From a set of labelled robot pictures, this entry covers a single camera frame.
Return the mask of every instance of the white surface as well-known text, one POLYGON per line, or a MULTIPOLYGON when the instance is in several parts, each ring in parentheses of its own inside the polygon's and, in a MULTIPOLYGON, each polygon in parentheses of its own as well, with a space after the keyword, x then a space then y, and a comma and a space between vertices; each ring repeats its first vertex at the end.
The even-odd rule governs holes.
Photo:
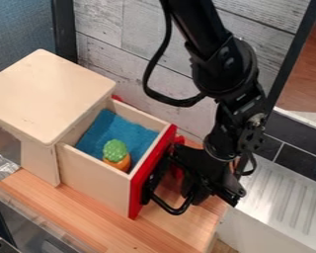
POLYGON ((258 164, 241 180, 248 195, 236 211, 316 250, 316 182, 261 157, 258 164))
POLYGON ((230 210, 218 225, 218 237, 239 253, 316 253, 245 213, 230 210))

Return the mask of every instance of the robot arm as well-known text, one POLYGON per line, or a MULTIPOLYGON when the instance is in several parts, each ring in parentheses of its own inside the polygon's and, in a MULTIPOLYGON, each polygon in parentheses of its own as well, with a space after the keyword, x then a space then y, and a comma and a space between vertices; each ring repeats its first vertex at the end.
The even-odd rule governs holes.
MULTIPOLYGON (((176 107, 190 107, 204 97, 218 104, 215 125, 205 138, 204 150, 176 145, 170 157, 184 169, 182 194, 186 203, 198 205, 209 195, 218 195, 235 206, 246 192, 239 184, 241 175, 232 174, 229 162, 246 154, 255 165, 252 152, 263 142, 267 115, 265 94, 258 82, 258 62, 253 49, 227 31, 211 0, 160 0, 166 36, 149 62, 143 87, 151 98, 176 107), (149 77, 167 48, 172 20, 185 38, 191 56, 193 80, 199 94, 183 100, 167 97, 148 86, 149 77)), ((152 195, 157 204, 161 200, 152 195)))

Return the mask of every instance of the wooden wall panel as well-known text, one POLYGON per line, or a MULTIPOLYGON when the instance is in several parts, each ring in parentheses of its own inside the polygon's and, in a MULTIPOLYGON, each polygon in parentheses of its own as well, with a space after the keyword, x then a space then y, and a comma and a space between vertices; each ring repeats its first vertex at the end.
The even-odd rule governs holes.
POLYGON ((295 34, 309 0, 213 0, 221 10, 295 34))
MULTIPOLYGON (((144 112, 176 124, 196 136, 204 137, 211 130, 216 109, 211 99, 204 99, 192 108, 183 109, 156 102, 144 94, 140 79, 147 60, 88 38, 88 61, 85 64, 117 81, 115 93, 144 112)), ((191 78, 161 66, 157 66, 151 80, 150 86, 169 96, 185 98, 197 92, 191 78)))
POLYGON ((76 30, 120 46, 122 0, 74 0, 76 30))
MULTIPOLYGON (((269 92, 309 0, 214 2, 227 29, 256 50, 260 82, 269 92)), ((75 11, 81 64, 116 80, 116 94, 131 105, 198 137, 209 132, 215 113, 210 99, 180 109, 155 102, 142 91, 147 60, 165 33, 158 0, 75 0, 75 11)), ((190 76, 184 40, 175 29, 150 85, 170 96, 187 97, 197 91, 190 76)))
MULTIPOLYGON (((155 0, 125 0, 121 47, 146 59, 152 57, 165 35, 164 18, 155 0)), ((243 38, 257 52, 260 62, 260 82, 267 92, 271 89, 284 60, 293 35, 260 23, 219 11, 225 27, 238 38, 243 38)), ((169 48, 160 64, 184 75, 191 75, 189 54, 184 39, 174 30, 169 48)))

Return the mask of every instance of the wooden tabletop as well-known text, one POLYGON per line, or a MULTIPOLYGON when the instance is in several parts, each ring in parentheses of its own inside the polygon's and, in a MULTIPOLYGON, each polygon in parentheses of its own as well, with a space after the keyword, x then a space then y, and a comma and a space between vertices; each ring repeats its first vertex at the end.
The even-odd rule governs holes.
MULTIPOLYGON (((177 206, 183 201, 178 187, 168 175, 157 193, 177 206)), ((206 252, 226 209, 222 200, 210 198, 172 216, 151 202, 131 220, 65 185, 53 188, 24 169, 0 182, 3 193, 96 252, 206 252)))

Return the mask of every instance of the drawer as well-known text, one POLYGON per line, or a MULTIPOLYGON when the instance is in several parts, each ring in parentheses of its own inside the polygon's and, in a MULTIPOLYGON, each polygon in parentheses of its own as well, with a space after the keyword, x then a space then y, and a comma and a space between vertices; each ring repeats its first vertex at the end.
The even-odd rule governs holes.
POLYGON ((141 189, 164 150, 173 142, 177 128, 114 99, 91 110, 56 144, 63 184, 96 199, 113 211, 135 218, 141 209, 141 189), (74 146, 102 109, 159 132, 129 174, 90 156, 74 146))

